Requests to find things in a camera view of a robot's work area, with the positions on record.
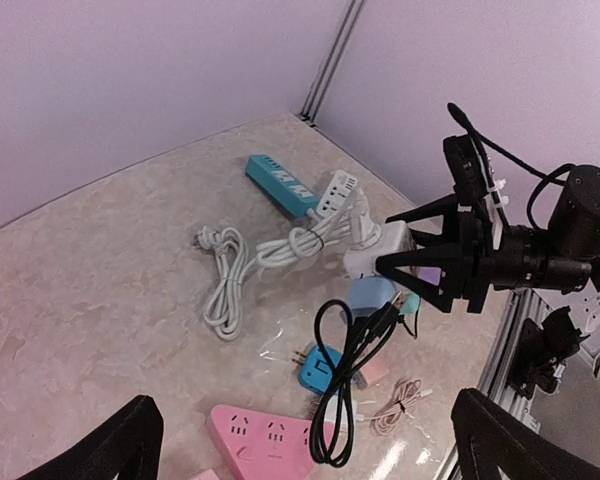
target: power strip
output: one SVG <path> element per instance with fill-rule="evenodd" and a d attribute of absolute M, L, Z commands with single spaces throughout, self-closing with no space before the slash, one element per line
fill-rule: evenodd
<path fill-rule="evenodd" d="M 207 427 L 237 480 L 306 480 L 315 467 L 309 420 L 216 405 Z M 325 424 L 327 438 L 332 434 Z"/>
<path fill-rule="evenodd" d="M 357 185 L 356 177 L 342 170 L 336 170 L 318 203 L 316 213 L 322 218 L 336 213 Z"/>
<path fill-rule="evenodd" d="M 320 202 L 319 196 L 268 155 L 251 155 L 245 174 L 296 218 L 315 210 Z"/>

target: cable tie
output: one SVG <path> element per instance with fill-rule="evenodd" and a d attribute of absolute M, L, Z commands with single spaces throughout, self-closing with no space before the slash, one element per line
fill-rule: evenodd
<path fill-rule="evenodd" d="M 320 250 L 319 251 L 321 252 L 324 249 L 324 240 L 322 240 L 322 237 L 320 235 L 318 235 L 316 232 L 314 232 L 313 229 L 311 229 L 311 228 L 309 230 L 307 230 L 307 232 L 313 233 L 316 236 L 316 238 L 318 240 L 320 240 Z"/>

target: blue power adapter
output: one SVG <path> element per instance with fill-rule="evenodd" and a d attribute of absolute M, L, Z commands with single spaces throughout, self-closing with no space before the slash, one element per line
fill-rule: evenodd
<path fill-rule="evenodd" d="M 325 349 L 333 364 L 338 366 L 342 354 L 328 345 L 325 345 Z M 331 383 L 331 377 L 331 368 L 324 355 L 322 355 L 320 347 L 316 345 L 311 349 L 309 355 L 307 355 L 302 370 L 300 370 L 300 374 L 298 375 L 298 381 L 307 390 L 311 390 L 318 395 L 324 395 L 329 383 Z"/>
<path fill-rule="evenodd" d="M 367 317 L 396 295 L 393 282 L 385 277 L 356 278 L 347 294 L 347 304 L 355 317 Z"/>
<path fill-rule="evenodd" d="M 268 155 L 251 155 L 245 174 L 296 218 L 304 217 L 320 203 L 319 196 Z"/>

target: white power strip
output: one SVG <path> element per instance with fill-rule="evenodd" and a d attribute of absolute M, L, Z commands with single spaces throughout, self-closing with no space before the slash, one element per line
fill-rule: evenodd
<path fill-rule="evenodd" d="M 356 185 L 358 185 L 356 177 L 342 170 L 336 170 L 318 203 L 316 213 L 322 218 L 336 213 L 342 208 Z"/>

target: charger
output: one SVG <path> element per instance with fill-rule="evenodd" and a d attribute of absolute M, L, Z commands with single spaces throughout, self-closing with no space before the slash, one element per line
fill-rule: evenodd
<path fill-rule="evenodd" d="M 325 345 L 324 348 L 333 365 L 337 366 L 342 354 L 329 345 Z M 315 345 L 306 356 L 299 352 L 296 353 L 299 357 L 305 358 L 304 363 L 297 362 L 302 365 L 302 370 L 298 374 L 300 385 L 317 395 L 323 395 L 333 376 L 329 360 L 325 358 L 318 345 Z"/>

